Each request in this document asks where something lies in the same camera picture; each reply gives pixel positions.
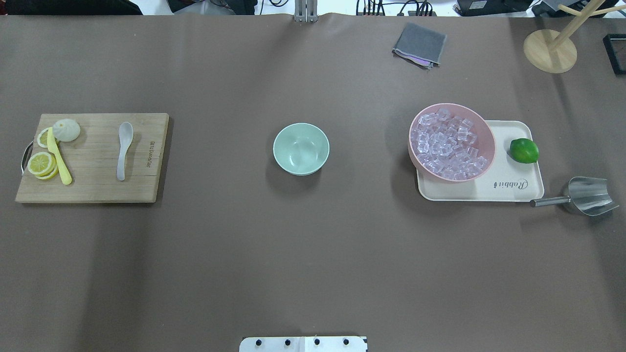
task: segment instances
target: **yellow-green plastic knife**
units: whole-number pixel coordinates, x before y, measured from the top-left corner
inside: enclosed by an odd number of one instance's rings
[[[56,157],[56,164],[59,167],[59,175],[61,176],[61,182],[64,185],[69,185],[72,183],[72,175],[69,174],[68,167],[65,166],[63,162],[63,158],[61,158],[61,152],[59,151],[59,147],[56,145],[56,140],[54,140],[54,135],[52,133],[52,128],[48,129],[48,151],[54,154]]]

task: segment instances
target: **bowl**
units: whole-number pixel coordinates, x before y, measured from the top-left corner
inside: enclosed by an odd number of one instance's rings
[[[427,114],[427,113],[437,112],[440,108],[447,109],[450,112],[451,116],[456,115],[461,118],[467,118],[469,121],[474,123],[474,125],[471,128],[471,131],[473,131],[476,134],[476,142],[474,145],[472,145],[472,147],[475,147],[479,150],[478,157],[484,157],[488,161],[488,163],[482,168],[482,171],[479,174],[473,177],[468,177],[467,179],[463,179],[463,180],[448,179],[448,178],[445,178],[443,176],[440,176],[434,173],[433,171],[430,171],[418,160],[418,151],[414,150],[413,146],[411,145],[411,130],[414,130],[415,128],[417,128],[418,123],[419,123],[419,118],[422,115]],[[415,119],[413,119],[413,122],[411,122],[411,127],[409,128],[409,143],[408,144],[409,144],[409,156],[411,157],[411,161],[413,162],[413,165],[415,165],[415,167],[420,171],[420,173],[422,173],[422,175],[430,179],[442,181],[446,183],[467,182],[467,181],[471,181],[482,176],[491,167],[491,164],[493,163],[493,160],[495,158],[495,153],[496,153],[495,138],[493,136],[493,132],[491,131],[491,128],[489,127],[489,125],[487,125],[485,120],[479,114],[477,114],[474,110],[467,108],[463,105],[453,104],[453,103],[435,104],[420,111],[417,114],[417,116],[415,116]]]
[[[322,130],[310,123],[294,123],[274,140],[274,158],[288,173],[306,176],[318,171],[328,159],[330,143]]]

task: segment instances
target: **round wooden base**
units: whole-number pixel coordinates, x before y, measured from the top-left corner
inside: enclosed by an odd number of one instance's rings
[[[549,73],[563,73],[576,63],[578,56],[576,46],[569,39],[566,39],[553,51],[548,50],[548,44],[557,36],[557,31],[541,29],[530,33],[524,40],[524,54],[539,70]]]

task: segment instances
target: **black frame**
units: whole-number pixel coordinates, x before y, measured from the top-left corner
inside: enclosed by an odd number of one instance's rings
[[[620,64],[620,61],[617,59],[615,48],[611,42],[613,40],[626,41],[626,34],[607,34],[606,37],[602,39],[604,47],[607,49],[608,59],[611,61],[611,66],[613,66],[613,72],[615,72],[616,75],[626,75],[626,62]]]

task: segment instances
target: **logo on tray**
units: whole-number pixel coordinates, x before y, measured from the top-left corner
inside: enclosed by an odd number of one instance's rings
[[[503,188],[503,189],[526,189],[528,187],[527,179],[519,179],[514,182],[493,182],[493,188]]]
[[[146,167],[152,167],[152,155],[155,153],[155,142],[150,142],[150,149],[148,149],[148,162]]]

